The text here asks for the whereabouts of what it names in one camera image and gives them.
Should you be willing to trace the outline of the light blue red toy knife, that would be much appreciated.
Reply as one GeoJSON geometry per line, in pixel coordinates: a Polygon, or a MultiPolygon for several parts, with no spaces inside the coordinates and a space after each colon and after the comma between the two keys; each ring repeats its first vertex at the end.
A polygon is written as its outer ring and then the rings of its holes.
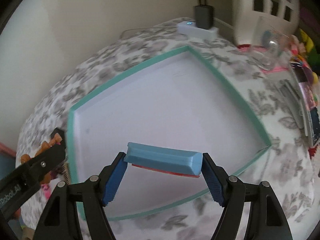
{"type": "Polygon", "coordinates": [[[197,178],[201,173],[202,159],[200,152],[129,142],[124,161],[147,170],[197,178]]]}

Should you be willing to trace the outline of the pink brown puppy toy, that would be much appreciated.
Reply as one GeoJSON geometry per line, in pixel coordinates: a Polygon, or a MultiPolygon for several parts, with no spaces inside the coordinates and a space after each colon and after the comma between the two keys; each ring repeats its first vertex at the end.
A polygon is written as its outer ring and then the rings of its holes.
{"type": "MultiPolygon", "coordinates": [[[[53,138],[49,142],[44,141],[42,143],[41,148],[35,153],[35,157],[38,156],[39,154],[43,153],[44,151],[48,150],[49,148],[51,148],[55,144],[60,144],[61,141],[62,141],[61,135],[59,135],[59,133],[54,133],[53,138]]],[[[28,162],[30,159],[31,159],[30,155],[24,154],[21,156],[20,162],[21,162],[21,164],[24,164],[24,163],[28,162]]],[[[50,181],[51,181],[51,175],[49,172],[44,176],[43,180],[40,182],[40,185],[49,184],[50,181]]]]}

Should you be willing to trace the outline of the floral grey white tablecloth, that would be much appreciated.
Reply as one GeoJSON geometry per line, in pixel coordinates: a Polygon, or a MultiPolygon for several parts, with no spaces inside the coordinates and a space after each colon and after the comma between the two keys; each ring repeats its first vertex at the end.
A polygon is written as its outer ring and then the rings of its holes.
{"type": "MultiPolygon", "coordinates": [[[[319,220],[319,193],[307,146],[289,109],[269,77],[224,38],[203,41],[179,34],[177,18],[118,40],[62,78],[35,107],[18,139],[16,166],[34,156],[55,127],[66,130],[69,109],[93,89],[125,70],[175,48],[192,46],[241,94],[264,123],[272,146],[240,175],[246,183],[270,182],[288,219],[293,239],[306,239],[319,220]]],[[[111,221],[117,239],[209,239],[221,209],[209,193],[153,215],[111,221]]]]}

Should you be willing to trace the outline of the teal rimmed white tray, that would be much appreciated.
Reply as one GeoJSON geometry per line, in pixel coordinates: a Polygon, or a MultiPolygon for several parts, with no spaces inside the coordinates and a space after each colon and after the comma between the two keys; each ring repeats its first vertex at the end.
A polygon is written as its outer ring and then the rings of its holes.
{"type": "Polygon", "coordinates": [[[271,147],[242,94],[189,46],[126,70],[71,107],[72,183],[98,174],[129,142],[207,152],[235,176],[271,147]]]}

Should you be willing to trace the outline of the clear plastic cup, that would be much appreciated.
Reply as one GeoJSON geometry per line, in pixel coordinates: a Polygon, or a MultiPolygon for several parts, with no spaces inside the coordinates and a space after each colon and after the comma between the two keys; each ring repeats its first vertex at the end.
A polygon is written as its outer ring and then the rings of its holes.
{"type": "Polygon", "coordinates": [[[276,29],[268,18],[261,16],[257,21],[248,55],[258,67],[270,71],[275,68],[288,45],[289,37],[276,29]]]}

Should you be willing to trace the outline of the white power strip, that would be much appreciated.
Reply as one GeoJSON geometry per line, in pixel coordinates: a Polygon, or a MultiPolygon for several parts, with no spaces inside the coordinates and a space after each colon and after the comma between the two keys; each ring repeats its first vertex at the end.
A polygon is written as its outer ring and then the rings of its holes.
{"type": "Polygon", "coordinates": [[[203,40],[213,41],[218,38],[219,29],[212,27],[210,29],[202,29],[196,26],[195,22],[183,21],[177,24],[177,31],[180,34],[187,35],[189,37],[200,38],[203,40]]]}

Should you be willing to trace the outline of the black plugged charger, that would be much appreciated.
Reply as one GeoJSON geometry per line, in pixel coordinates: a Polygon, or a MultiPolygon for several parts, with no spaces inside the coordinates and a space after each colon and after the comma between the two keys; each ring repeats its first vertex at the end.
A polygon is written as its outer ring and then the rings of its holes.
{"type": "Polygon", "coordinates": [[[197,5],[194,7],[196,26],[201,29],[210,29],[214,26],[214,7],[211,5],[197,5]]]}

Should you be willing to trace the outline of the white window toy house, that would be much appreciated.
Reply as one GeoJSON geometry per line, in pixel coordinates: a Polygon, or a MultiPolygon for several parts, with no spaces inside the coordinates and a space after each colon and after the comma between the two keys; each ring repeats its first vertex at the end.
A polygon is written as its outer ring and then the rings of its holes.
{"type": "Polygon", "coordinates": [[[262,17],[277,31],[291,35],[298,27],[299,13],[299,0],[233,0],[234,41],[251,44],[262,17]]]}

